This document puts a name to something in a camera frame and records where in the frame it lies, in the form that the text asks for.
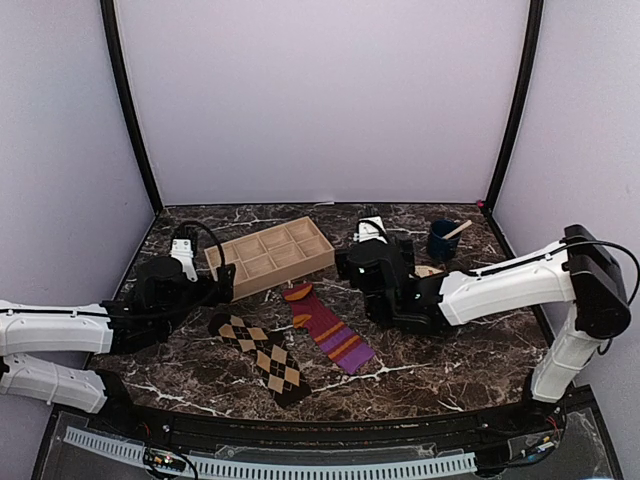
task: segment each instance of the white wall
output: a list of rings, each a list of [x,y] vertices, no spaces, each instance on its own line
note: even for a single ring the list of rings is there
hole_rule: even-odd
[[[582,223],[640,255],[638,45],[635,0],[546,3],[527,107],[496,211],[518,254]],[[630,293],[633,264],[617,256]],[[557,329],[558,310],[551,313]],[[610,353],[580,377],[596,393],[625,478],[640,478],[640,303],[633,314]]]
[[[99,2],[0,2],[0,72],[0,298],[111,298],[152,212]],[[31,478],[49,412],[42,402],[0,397],[1,479]]]
[[[118,0],[166,204],[474,202],[527,0]]]

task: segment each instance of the black and tan argyle sock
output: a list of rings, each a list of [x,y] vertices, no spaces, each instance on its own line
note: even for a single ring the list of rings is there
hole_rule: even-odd
[[[284,408],[311,394],[298,362],[284,347],[281,332],[265,332],[240,317],[219,313],[209,323],[209,333],[254,357],[260,375],[279,406]]]

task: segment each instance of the striped sock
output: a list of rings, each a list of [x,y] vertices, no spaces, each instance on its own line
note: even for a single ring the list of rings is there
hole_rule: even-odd
[[[306,328],[322,351],[347,373],[354,374],[375,355],[360,336],[318,300],[312,284],[286,290],[284,299],[293,310],[293,326]]]

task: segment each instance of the slotted white strip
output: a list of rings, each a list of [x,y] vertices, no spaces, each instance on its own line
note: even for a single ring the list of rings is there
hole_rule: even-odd
[[[121,463],[147,468],[142,463],[145,446],[139,442],[116,440],[74,427],[67,428],[64,441]],[[188,458],[198,470],[199,477],[210,480],[421,480],[449,477],[477,470],[473,453],[409,462],[337,466],[230,462],[198,455],[188,455]],[[175,474],[170,469],[158,468],[158,470]],[[193,472],[187,468],[180,476],[193,478]]]

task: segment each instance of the black metal pole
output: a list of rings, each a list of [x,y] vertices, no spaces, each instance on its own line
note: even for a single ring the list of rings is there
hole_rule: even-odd
[[[522,58],[520,59],[520,70],[518,71],[518,80],[513,94],[513,102],[511,103],[511,111],[507,120],[507,128],[502,139],[502,146],[498,154],[496,168],[493,171],[491,185],[487,192],[487,198],[484,205],[491,211],[496,206],[500,189],[504,183],[504,178],[509,167],[509,160],[513,153],[513,147],[518,136],[518,128],[522,119],[522,112],[527,100],[527,92],[529,90],[529,82],[531,80],[531,72],[533,71],[533,61],[536,56],[536,47],[538,46],[538,36],[540,34],[540,25],[542,23],[542,10],[544,0],[531,0],[529,5],[529,19],[527,21],[527,32],[524,38],[524,46],[522,48]]]
[[[113,0],[100,0],[100,7],[102,9],[104,33],[107,38],[107,47],[109,48],[113,76],[116,80],[116,88],[118,89],[118,96],[120,97],[122,114],[124,115],[124,121],[127,124],[129,138],[131,139],[131,146],[133,147],[133,152],[136,156],[136,161],[138,162],[138,168],[140,169],[140,175],[142,175],[144,187],[147,190],[147,195],[151,202],[151,206],[153,207],[153,211],[157,215],[164,207],[162,205],[162,199],[160,198],[155,178],[153,178],[151,164],[149,163],[147,151],[144,148],[140,125],[138,124],[138,117],[136,116],[136,110],[133,106],[133,97],[131,96],[127,71],[124,66],[124,57],[122,55],[122,45],[120,43],[120,35],[118,34],[118,23]]]

